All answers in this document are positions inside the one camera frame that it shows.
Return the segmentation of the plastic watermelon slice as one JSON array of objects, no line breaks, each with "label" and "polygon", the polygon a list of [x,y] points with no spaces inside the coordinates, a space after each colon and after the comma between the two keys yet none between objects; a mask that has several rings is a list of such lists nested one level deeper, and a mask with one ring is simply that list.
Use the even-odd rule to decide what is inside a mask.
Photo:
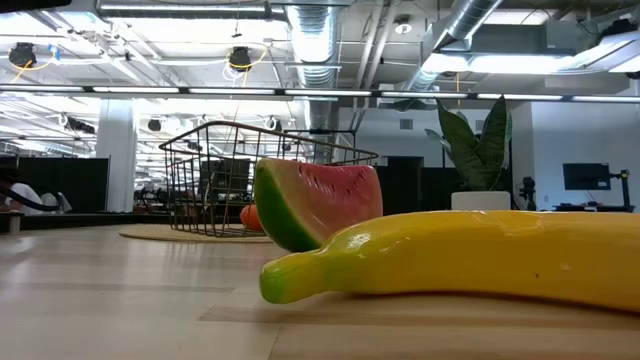
[{"label": "plastic watermelon slice", "polygon": [[264,158],[255,169],[254,199],[264,232],[289,252],[318,249],[337,231],[383,215],[370,165]]}]

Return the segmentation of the plain orange plastic fruit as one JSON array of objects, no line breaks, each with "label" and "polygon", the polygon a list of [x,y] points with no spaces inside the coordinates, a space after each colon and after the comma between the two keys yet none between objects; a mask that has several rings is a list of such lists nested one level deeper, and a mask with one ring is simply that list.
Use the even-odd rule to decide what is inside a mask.
[{"label": "plain orange plastic fruit", "polygon": [[240,219],[247,230],[255,232],[263,231],[255,204],[246,205],[241,210]]}]

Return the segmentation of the dark wire basket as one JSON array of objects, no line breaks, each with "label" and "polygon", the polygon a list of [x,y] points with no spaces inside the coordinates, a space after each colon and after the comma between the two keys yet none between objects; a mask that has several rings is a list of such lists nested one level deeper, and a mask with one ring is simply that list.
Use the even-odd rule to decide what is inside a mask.
[{"label": "dark wire basket", "polygon": [[171,228],[222,240],[262,237],[262,231],[249,229],[241,220],[241,212],[254,202],[258,161],[377,164],[378,154],[339,144],[341,133],[210,121],[162,143]]}]

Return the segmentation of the yellow plastic banana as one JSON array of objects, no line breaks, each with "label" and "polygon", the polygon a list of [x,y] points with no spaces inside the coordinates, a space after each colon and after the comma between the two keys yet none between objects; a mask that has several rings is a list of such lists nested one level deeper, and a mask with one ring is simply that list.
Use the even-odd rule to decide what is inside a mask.
[{"label": "yellow plastic banana", "polygon": [[640,214],[434,211],[384,216],[264,265],[262,297],[465,292],[640,313]]}]

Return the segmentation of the black room partition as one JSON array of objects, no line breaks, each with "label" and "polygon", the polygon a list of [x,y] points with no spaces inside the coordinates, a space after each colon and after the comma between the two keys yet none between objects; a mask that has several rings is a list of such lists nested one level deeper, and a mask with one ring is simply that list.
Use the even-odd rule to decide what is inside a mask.
[{"label": "black room partition", "polygon": [[107,206],[110,161],[106,158],[0,156],[0,166],[14,166],[43,195],[61,192],[72,213],[98,213]]},{"label": "black room partition", "polygon": [[376,171],[385,215],[448,210],[451,194],[462,186],[455,169],[424,167],[418,157],[389,157]]}]

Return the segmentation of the tall green snake plant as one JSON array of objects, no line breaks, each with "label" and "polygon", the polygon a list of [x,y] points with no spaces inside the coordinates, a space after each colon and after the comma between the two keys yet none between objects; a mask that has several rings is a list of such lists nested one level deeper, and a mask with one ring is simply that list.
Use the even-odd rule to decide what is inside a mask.
[{"label": "tall green snake plant", "polygon": [[441,132],[426,129],[430,140],[440,143],[464,183],[473,191],[492,191],[508,166],[512,119],[501,95],[484,120],[481,133],[473,133],[466,117],[436,101]]}]

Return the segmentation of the white plant pot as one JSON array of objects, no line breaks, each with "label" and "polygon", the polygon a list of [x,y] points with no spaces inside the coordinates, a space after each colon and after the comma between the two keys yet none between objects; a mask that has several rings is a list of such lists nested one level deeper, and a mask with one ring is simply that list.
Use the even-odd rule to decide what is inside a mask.
[{"label": "white plant pot", "polygon": [[452,210],[510,210],[511,194],[506,191],[467,191],[451,194]]}]

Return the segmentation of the round woven beige mat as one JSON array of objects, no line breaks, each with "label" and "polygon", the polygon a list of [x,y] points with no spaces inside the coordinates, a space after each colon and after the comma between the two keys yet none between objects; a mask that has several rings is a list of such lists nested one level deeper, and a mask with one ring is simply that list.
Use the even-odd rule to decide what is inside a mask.
[{"label": "round woven beige mat", "polygon": [[184,243],[241,243],[241,244],[261,244],[271,243],[271,239],[266,236],[225,236],[215,237],[198,234],[190,231],[172,229],[169,225],[161,224],[135,224],[127,225],[119,231],[119,235],[126,238],[184,242]]}]

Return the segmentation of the white building column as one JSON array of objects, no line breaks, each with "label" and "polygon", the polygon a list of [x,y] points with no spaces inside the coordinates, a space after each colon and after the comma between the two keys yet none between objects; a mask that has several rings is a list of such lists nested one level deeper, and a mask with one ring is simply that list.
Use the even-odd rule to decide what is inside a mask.
[{"label": "white building column", "polygon": [[96,157],[109,160],[109,212],[133,210],[138,128],[139,116],[132,100],[101,101]]}]

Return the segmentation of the long linear ceiling light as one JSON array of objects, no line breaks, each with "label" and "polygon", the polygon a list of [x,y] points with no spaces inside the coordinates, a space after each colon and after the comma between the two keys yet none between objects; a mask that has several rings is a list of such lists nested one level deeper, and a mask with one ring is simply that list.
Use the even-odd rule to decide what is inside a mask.
[{"label": "long linear ceiling light", "polygon": [[69,86],[0,84],[0,93],[33,93],[81,97],[132,98],[294,98],[302,100],[335,100],[338,98],[410,99],[410,100],[497,100],[499,93],[474,92],[407,92],[381,90],[288,89],[251,87],[144,87],[144,86]]}]

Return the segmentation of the bright ceiling light panel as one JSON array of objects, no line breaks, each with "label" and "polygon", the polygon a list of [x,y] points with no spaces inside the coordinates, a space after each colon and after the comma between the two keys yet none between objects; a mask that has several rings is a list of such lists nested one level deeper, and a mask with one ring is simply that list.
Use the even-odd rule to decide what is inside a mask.
[{"label": "bright ceiling light panel", "polygon": [[487,74],[560,75],[586,71],[571,56],[432,54],[419,68],[423,73],[472,72]]}]

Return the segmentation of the black computer monitor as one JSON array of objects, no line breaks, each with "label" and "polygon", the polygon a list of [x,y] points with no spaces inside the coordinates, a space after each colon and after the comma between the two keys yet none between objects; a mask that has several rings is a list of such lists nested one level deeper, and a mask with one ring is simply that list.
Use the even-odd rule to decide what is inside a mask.
[{"label": "black computer monitor", "polygon": [[606,163],[564,163],[563,178],[566,190],[611,189],[609,165]]}]

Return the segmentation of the dark office desk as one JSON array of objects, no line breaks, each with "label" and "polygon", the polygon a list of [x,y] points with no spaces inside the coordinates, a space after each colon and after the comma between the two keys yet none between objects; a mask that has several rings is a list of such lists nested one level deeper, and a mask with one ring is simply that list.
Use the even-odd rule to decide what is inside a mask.
[{"label": "dark office desk", "polygon": [[558,212],[627,212],[633,213],[635,207],[622,205],[581,205],[563,203],[555,205],[554,210]]}]

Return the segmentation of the person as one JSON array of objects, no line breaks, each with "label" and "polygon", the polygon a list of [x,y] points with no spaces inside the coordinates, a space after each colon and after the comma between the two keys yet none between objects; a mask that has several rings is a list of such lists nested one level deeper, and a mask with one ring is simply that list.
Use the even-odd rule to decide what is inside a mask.
[{"label": "person", "polygon": [[[39,195],[27,184],[18,182],[20,173],[15,166],[0,165],[0,186],[8,188],[21,197],[29,201],[42,205]],[[19,211],[25,215],[41,215],[38,209],[33,209],[28,205],[24,205],[20,200],[16,200],[11,196],[6,196],[4,202],[0,205],[0,212]]]}]

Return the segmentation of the wide silver spiral duct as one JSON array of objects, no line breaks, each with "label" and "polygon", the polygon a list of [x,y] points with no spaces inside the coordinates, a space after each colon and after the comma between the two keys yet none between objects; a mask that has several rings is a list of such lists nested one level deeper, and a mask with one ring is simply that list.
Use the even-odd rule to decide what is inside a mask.
[{"label": "wide silver spiral duct", "polygon": [[340,8],[334,6],[286,6],[291,45],[301,88],[334,89],[338,69],[338,24]]}]

